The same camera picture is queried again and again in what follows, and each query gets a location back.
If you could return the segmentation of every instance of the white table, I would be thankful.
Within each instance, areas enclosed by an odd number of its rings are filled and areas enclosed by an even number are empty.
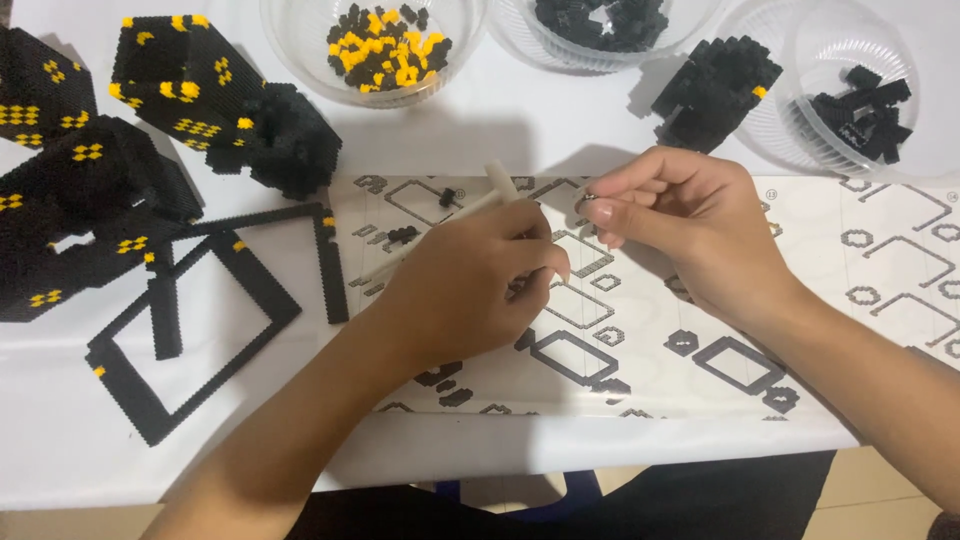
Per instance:
[[[923,9],[918,9],[917,3],[904,5],[896,0],[877,0],[875,4],[877,10],[897,19],[911,43],[917,40],[922,44],[916,53],[921,68],[934,72],[934,84],[942,82],[946,76],[937,72],[936,66],[946,71],[948,52],[925,40],[924,28],[951,24],[957,19],[945,12],[960,10],[949,0],[929,0]],[[230,42],[241,44],[241,51],[267,80],[297,82],[267,44],[256,0],[168,0],[161,4],[147,0],[18,0],[12,25],[36,36],[55,34],[55,39],[47,42],[59,43],[56,46],[61,51],[81,59],[93,72],[100,113],[137,124],[132,111],[107,94],[121,18],[194,12],[205,14]],[[639,79],[635,70],[590,78],[541,72],[511,57],[487,36],[448,88],[409,110],[361,110],[306,93],[345,140],[340,168],[344,174],[479,175],[482,164],[496,157],[514,174],[596,175],[654,143],[653,128],[658,120],[640,120],[626,111],[628,94]],[[160,150],[169,154],[171,148],[200,187],[207,217],[276,204],[276,195],[253,181],[225,184],[204,166],[202,156],[181,145],[161,146]],[[0,173],[31,155],[12,144],[0,144]],[[750,153],[733,137],[714,155],[738,160],[757,175],[788,174]],[[256,200],[264,194],[271,195],[265,201]],[[104,324],[99,320],[89,323],[98,329]],[[0,445],[0,508],[155,502],[183,468],[195,462],[191,459],[195,454],[212,447],[229,427],[292,377],[305,360],[294,361],[295,365],[262,380],[239,414],[225,413],[218,418],[222,428],[208,434],[205,444],[191,447],[188,458],[173,458],[175,453],[161,445],[154,449],[156,459],[149,467],[84,454],[83,438],[105,436],[102,433],[74,432],[71,436],[79,437],[75,439],[76,454],[71,448],[48,448],[45,441],[50,438],[44,431],[57,422],[68,422],[58,417],[56,404],[31,402],[24,397],[29,392],[21,394],[25,403],[4,403],[0,397],[0,432],[5,433]],[[0,364],[13,361],[0,356]],[[790,454],[857,444],[839,422],[810,426],[651,420],[631,422],[625,430],[625,420],[372,415],[335,456],[317,488]],[[166,444],[177,442],[171,438]]]

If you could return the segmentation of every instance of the white tablecloth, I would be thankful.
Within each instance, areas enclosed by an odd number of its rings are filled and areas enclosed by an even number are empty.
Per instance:
[[[929,25],[948,25],[957,20],[956,16],[945,15],[957,12],[955,3],[929,0],[920,3],[925,5],[922,9],[917,3],[907,5],[896,0],[878,0],[875,4],[877,10],[898,21],[908,41],[921,44],[915,55],[924,73],[930,74],[931,84],[946,81],[955,85],[956,76],[947,74],[949,64],[942,63],[948,58],[947,50],[931,45],[924,33]],[[168,0],[160,4],[147,0],[17,0],[12,25],[43,37],[87,66],[93,72],[101,113],[142,125],[132,110],[107,94],[120,20],[131,15],[173,13],[205,14],[229,41],[241,45],[241,52],[267,80],[297,82],[267,44],[256,0]],[[327,102],[309,92],[307,95],[345,140],[340,168],[343,174],[479,175],[484,162],[500,158],[514,174],[596,175],[654,143],[653,128],[658,120],[640,120],[626,110],[629,93],[640,76],[635,70],[589,78],[538,71],[510,56],[487,36],[448,88],[413,109],[362,110]],[[952,136],[952,132],[943,136]],[[161,153],[180,155],[204,197],[207,218],[281,204],[277,193],[249,179],[213,175],[204,166],[203,156],[181,145],[161,142],[158,147]],[[9,143],[0,144],[0,173],[32,154]],[[733,137],[715,155],[738,160],[758,175],[787,174],[750,153]],[[285,247],[307,241],[309,236],[305,234],[292,233],[294,239]],[[271,243],[265,236],[261,251],[252,248],[281,282],[286,285],[315,278],[313,274],[305,277],[284,270],[283,260],[271,263],[270,250],[284,247]],[[132,301],[144,280],[134,271],[101,291],[92,291],[107,295],[103,298],[117,299],[115,302],[80,297],[72,300],[100,302],[106,307],[90,320],[78,320],[75,332],[56,342],[57,347],[48,347],[44,354],[35,355],[30,349],[17,354],[8,349],[0,354],[4,373],[0,377],[0,508],[155,502],[198,454],[211,448],[292,377],[315,351],[315,342],[307,339],[307,326],[322,315],[305,306],[293,337],[270,352],[271,358],[286,361],[271,364],[273,367],[263,367],[266,360],[252,362],[238,376],[243,384],[240,389],[246,392],[233,391],[233,401],[202,407],[209,410],[198,411],[149,454],[140,452],[144,445],[130,427],[126,427],[130,437],[124,432],[122,444],[105,443],[113,440],[110,438],[117,435],[116,430],[96,429],[98,424],[90,421],[90,416],[112,403],[96,381],[86,385],[91,376],[83,361],[85,341],[88,334],[92,335],[89,330],[99,330],[115,316],[111,309],[115,311]],[[47,317],[62,317],[61,322],[69,322],[69,311],[69,307],[62,307],[58,310],[62,314],[54,312]],[[37,340],[45,338],[42,328],[23,327]],[[67,361],[76,365],[65,368],[74,365],[64,364]],[[39,381],[49,381],[41,388],[43,392],[31,386]],[[51,399],[51,388],[57,388],[61,398]],[[228,384],[221,393],[230,394],[230,389]],[[839,422],[823,426],[652,420],[631,422],[628,429],[625,422],[629,420],[373,415],[336,455],[317,487],[787,454],[856,444]],[[133,446],[137,447],[136,453],[125,451]]]

